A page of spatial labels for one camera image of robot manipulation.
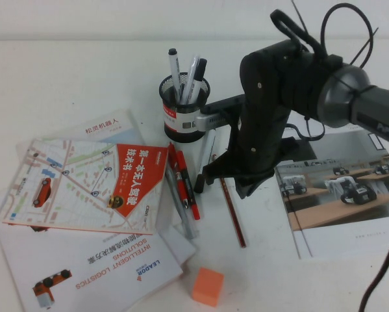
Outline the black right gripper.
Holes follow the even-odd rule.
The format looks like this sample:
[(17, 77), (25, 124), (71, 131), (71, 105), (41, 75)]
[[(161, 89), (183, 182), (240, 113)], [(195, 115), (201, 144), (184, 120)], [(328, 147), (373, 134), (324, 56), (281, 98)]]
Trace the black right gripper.
[(281, 103), (284, 71), (300, 50), (265, 48), (245, 56), (240, 81), (245, 94), (240, 128), (233, 148), (203, 167), (207, 185), (215, 179), (234, 178), (241, 199), (249, 197), (273, 177), (280, 161), (279, 149), (290, 109)]

